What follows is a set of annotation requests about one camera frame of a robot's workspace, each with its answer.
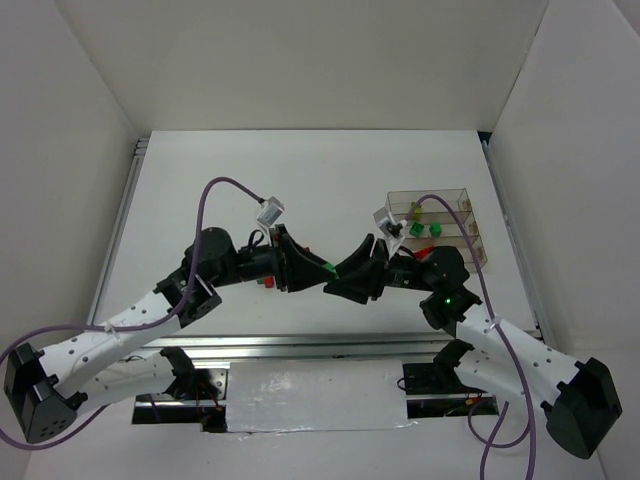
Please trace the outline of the small green lego brick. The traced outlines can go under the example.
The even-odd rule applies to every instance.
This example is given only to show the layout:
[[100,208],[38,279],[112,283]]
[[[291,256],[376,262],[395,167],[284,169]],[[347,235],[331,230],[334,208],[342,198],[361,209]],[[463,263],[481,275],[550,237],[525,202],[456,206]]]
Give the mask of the small green lego brick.
[[335,268],[335,266],[333,264],[325,263],[323,265],[323,268],[325,270],[327,270],[328,272],[330,272],[334,279],[338,279],[339,278],[339,274],[338,274],[338,272],[337,272],[337,270],[336,270],[336,268]]

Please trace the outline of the dark green square lego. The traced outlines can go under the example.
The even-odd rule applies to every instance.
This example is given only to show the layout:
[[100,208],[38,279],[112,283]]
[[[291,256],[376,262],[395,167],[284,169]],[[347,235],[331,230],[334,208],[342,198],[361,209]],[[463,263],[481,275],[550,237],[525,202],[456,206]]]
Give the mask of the dark green square lego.
[[429,226],[429,233],[432,237],[440,237],[443,233],[443,227],[439,222],[431,223]]

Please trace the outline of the green square lego brick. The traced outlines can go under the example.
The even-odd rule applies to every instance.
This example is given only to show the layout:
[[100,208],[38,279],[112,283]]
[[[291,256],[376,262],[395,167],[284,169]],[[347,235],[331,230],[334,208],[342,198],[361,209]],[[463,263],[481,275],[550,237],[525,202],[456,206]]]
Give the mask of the green square lego brick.
[[425,225],[419,222],[414,222],[409,230],[411,236],[419,238],[425,229]]

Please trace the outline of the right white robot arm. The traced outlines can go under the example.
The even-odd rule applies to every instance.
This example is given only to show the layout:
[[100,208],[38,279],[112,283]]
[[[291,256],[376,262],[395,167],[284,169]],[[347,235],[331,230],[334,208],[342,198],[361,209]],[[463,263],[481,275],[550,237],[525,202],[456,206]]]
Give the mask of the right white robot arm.
[[470,274],[459,250],[439,246],[425,258],[387,252],[381,239],[366,237],[337,268],[324,291],[359,304],[385,288],[428,292],[419,307],[428,325],[452,340],[429,367],[429,381],[466,387],[541,412],[551,438],[571,455],[588,459],[622,414],[608,367],[581,362],[505,320],[491,319],[464,284]]

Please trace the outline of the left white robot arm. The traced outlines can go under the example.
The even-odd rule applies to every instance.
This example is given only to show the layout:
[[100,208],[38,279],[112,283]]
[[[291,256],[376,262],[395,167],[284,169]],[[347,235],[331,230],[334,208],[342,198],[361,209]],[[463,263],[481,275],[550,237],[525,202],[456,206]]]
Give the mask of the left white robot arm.
[[15,341],[1,360],[3,389],[25,438],[20,448],[43,450],[70,439],[68,429],[79,416],[99,413],[126,394],[191,392],[197,373],[181,348],[138,360],[132,354],[211,313],[222,302],[217,288],[267,277],[294,293],[339,274],[282,225],[270,230],[268,244],[241,249],[226,230],[211,227],[197,233],[178,269],[111,319],[70,325],[70,339],[41,349],[30,343],[35,332]]

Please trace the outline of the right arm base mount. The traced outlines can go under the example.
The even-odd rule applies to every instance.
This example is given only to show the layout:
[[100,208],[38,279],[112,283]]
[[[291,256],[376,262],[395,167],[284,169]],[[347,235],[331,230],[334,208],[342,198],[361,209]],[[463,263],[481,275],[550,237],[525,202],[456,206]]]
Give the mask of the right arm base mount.
[[496,415],[493,396],[464,385],[454,371],[473,347],[461,340],[449,342],[432,361],[404,363],[396,386],[405,392],[409,419]]

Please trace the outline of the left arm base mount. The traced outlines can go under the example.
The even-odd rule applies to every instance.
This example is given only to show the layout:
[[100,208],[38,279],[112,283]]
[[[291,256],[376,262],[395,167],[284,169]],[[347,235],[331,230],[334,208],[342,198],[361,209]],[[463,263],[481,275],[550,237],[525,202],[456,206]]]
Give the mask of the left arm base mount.
[[199,369],[179,347],[160,351],[174,379],[160,393],[135,398],[133,425],[197,425],[203,432],[226,433],[227,369]]

